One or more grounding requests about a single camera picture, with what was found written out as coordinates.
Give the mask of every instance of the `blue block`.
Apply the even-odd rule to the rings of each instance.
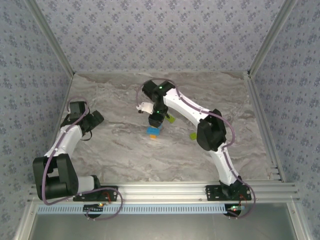
[[[146,133],[147,133],[147,134],[150,134],[150,135],[159,136],[159,134],[160,134],[160,129],[149,126],[149,127],[146,129]]]

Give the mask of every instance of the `patterned wallpaper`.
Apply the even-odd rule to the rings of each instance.
[[[249,69],[284,0],[36,0],[75,72]]]
[[[288,181],[320,240],[320,2],[300,0],[255,76]]]
[[[0,4],[0,239],[11,240],[69,79],[23,0]]]

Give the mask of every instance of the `green object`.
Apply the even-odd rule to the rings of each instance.
[[[189,135],[190,139],[193,141],[193,140],[196,140],[197,139],[197,134],[195,132],[191,133]]]
[[[169,123],[173,124],[176,119],[173,116],[171,116],[170,114],[168,114],[168,116],[166,116],[165,119],[167,119],[169,121]]]

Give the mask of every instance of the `blue floral wallpaper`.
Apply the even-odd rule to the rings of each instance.
[[[0,4],[0,239],[11,240],[69,78],[23,0]]]
[[[288,181],[320,240],[320,2],[300,0],[254,77]]]
[[[247,70],[284,0],[36,0],[75,72]]]

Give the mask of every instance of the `gray marble tabletop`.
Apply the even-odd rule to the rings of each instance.
[[[135,95],[138,86],[152,77],[176,81],[188,98],[220,110],[231,122],[236,140],[228,150],[243,179],[271,177],[271,162],[242,74],[230,72],[76,74],[68,97],[86,97],[90,110],[98,110],[105,118],[92,131],[92,139],[80,141],[75,148],[71,159],[78,175],[97,175],[101,182],[219,180],[209,154],[189,137],[196,128],[178,112],[169,110],[176,121],[165,120],[156,139],[146,133],[148,114],[137,112]],[[139,101],[148,101],[142,92]]]

